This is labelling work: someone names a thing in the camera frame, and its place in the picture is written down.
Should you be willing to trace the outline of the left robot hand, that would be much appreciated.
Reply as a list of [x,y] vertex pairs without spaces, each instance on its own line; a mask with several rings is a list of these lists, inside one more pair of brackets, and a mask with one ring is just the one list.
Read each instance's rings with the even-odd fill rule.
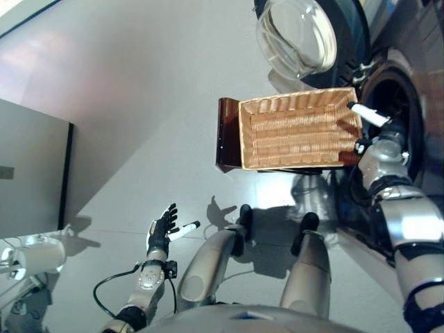
[[161,217],[151,222],[146,235],[146,255],[161,251],[168,255],[169,244],[178,240],[200,227],[199,221],[178,225],[178,208],[175,203],[170,204]]

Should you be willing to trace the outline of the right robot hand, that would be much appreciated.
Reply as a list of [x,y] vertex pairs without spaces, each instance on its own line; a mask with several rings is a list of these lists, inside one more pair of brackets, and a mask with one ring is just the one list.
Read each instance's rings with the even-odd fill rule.
[[389,137],[397,137],[401,141],[406,139],[405,128],[393,117],[384,115],[376,109],[353,101],[347,103],[347,108],[359,115],[370,126],[379,128],[378,134],[371,135],[367,132],[366,139],[369,139],[372,143],[375,143],[379,139],[388,139]]

